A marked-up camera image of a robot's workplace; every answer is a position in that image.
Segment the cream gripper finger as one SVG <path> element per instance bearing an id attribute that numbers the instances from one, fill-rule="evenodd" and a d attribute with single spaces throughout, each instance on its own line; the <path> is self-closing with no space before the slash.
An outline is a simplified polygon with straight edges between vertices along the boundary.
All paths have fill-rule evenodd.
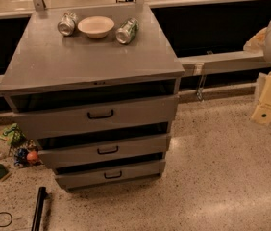
<path id="1" fill-rule="evenodd" d="M 251 115 L 251 120 L 257 124 L 271 123 L 271 106 L 258 103 Z"/>

